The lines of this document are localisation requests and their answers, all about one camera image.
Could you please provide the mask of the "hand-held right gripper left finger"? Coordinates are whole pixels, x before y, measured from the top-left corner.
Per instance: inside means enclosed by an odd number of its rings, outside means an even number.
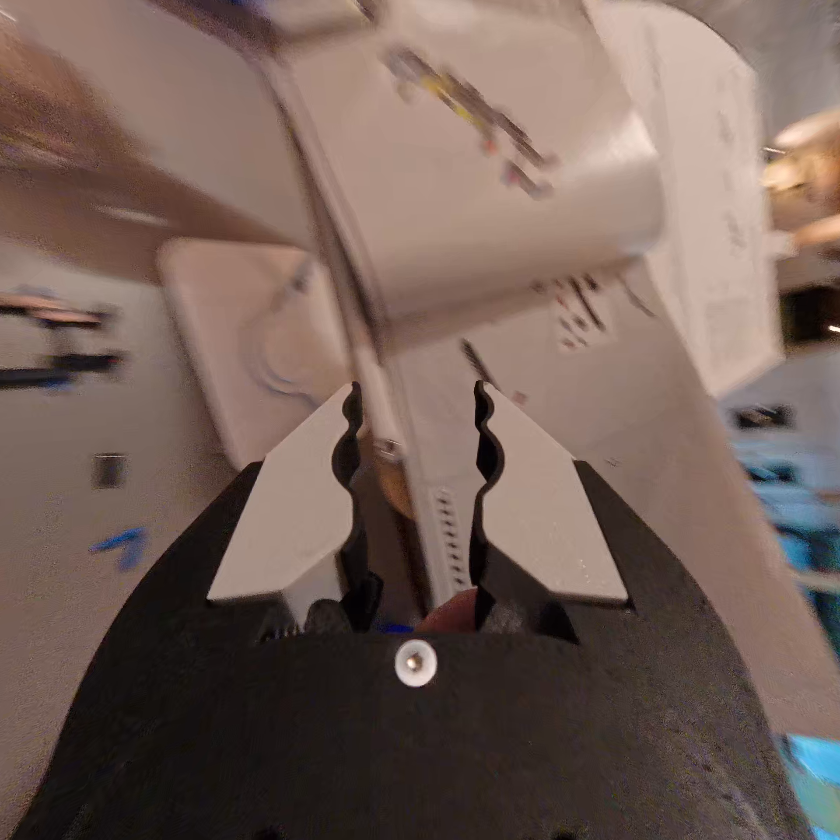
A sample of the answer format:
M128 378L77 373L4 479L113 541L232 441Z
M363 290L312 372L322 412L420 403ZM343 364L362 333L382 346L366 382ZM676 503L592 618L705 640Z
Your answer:
M361 386L343 385L273 447L206 596L214 604L273 601L289 632L337 622L367 632L384 588L368 561L360 504Z

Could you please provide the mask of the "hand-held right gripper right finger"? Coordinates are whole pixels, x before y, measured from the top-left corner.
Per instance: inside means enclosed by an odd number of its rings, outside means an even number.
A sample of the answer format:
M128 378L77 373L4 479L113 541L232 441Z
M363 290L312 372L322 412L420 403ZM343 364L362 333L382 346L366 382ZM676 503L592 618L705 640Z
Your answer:
M478 381L474 396L477 628L572 631L567 606L629 607L578 461L494 385Z

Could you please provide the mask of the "black lego chassis assembly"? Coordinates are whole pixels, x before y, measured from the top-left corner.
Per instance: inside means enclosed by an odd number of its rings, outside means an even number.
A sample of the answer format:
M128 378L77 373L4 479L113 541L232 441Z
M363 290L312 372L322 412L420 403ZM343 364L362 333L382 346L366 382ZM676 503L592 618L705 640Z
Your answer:
M99 332L109 326L116 313L78 307L56 297L26 292L1 294L3 317L32 321L47 331L51 352L36 367L3 367L2 391L55 389L72 384L81 375L110 375L125 362L124 353L83 353L70 339L72 331Z

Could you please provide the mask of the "lego instruction booklet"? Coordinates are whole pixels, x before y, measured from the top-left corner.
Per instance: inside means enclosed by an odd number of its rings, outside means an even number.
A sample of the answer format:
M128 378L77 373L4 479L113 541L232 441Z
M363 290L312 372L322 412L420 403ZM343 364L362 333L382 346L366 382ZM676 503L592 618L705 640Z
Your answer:
M469 312L479 378L693 574L773 729L837 738L837 660L648 274L665 221L658 153L586 4L388 2L376 24L278 64L378 61L400 83L394 196L364 197L372 181L339 166L387 311ZM472 403L473 441L457 423L421 464L464 491L463 522L480 487Z

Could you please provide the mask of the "white book stand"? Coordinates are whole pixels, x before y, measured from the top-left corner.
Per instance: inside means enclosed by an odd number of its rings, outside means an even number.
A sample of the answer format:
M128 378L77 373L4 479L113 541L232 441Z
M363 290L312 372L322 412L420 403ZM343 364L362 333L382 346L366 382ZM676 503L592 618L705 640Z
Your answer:
M360 384L358 440L374 443L380 489L397 512L416 518L422 590L434 605L473 585L471 522L455 479L432 479L433 445L455 443L471 426L479 378L468 311L387 311L382 280L355 231L340 191L340 164L384 204L394 192L399 82L382 64L305 73L257 62L280 112L308 193L318 251L177 239L164 248L168 296L231 463L261 463L340 389Z

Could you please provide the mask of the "white printed paper sheet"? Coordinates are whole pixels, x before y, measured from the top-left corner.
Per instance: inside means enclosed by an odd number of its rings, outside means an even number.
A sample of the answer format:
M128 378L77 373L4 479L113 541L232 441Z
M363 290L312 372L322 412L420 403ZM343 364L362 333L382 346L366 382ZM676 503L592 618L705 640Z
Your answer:
M646 266L707 392L783 359L753 69L712 28L656 2L587 2L658 153L663 232Z

